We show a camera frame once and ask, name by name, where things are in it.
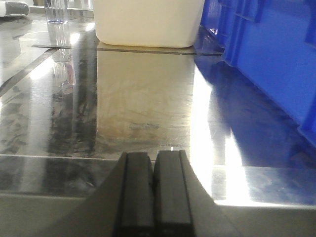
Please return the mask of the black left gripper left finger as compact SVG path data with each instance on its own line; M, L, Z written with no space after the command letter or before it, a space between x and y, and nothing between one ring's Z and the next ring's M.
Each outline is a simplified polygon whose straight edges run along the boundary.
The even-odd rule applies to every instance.
M82 204L37 232L39 237L153 237L153 171L145 152L122 153Z

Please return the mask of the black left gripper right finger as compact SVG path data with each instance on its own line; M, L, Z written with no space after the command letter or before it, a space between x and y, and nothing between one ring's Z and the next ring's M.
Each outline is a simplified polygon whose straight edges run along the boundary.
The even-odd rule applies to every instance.
M154 168L157 237L240 237L196 177L184 150L159 151Z

